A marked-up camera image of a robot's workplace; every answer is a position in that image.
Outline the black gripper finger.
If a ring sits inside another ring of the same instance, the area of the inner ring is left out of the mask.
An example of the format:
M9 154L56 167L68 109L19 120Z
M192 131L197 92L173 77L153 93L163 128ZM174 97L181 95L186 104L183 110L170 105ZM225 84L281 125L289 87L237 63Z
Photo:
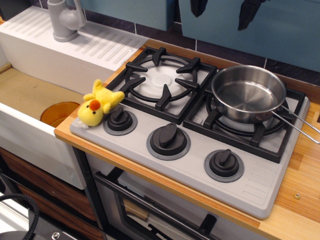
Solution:
M190 0L191 13L198 18L206 10L208 0Z
M265 0L244 0L240 7L238 30L243 31L247 29L249 24L255 18L262 3Z

